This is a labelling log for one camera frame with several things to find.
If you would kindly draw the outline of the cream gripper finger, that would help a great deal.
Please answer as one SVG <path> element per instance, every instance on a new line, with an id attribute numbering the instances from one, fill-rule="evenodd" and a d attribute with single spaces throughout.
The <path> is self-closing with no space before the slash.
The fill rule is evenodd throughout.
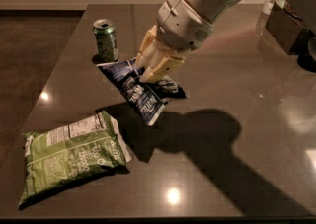
<path id="1" fill-rule="evenodd" d="M 139 53 L 139 67 L 145 68 L 140 81 L 155 83 L 178 69 L 184 62 L 184 56 L 175 50 L 147 48 Z"/>
<path id="2" fill-rule="evenodd" d="M 157 26 L 147 31 L 136 56 L 136 66 L 157 70 L 165 57 L 165 44 L 157 35 Z"/>

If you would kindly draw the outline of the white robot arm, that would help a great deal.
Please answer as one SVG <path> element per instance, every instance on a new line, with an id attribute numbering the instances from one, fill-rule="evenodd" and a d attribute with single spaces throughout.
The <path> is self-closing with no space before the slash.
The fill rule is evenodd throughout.
<path id="1" fill-rule="evenodd" d="M 166 0 L 154 26 L 147 31 L 135 65 L 143 67 L 142 82 L 154 83 L 179 68 L 188 53 L 212 34 L 214 23 L 241 0 Z M 316 28 L 312 0 L 285 0 L 310 29 Z"/>

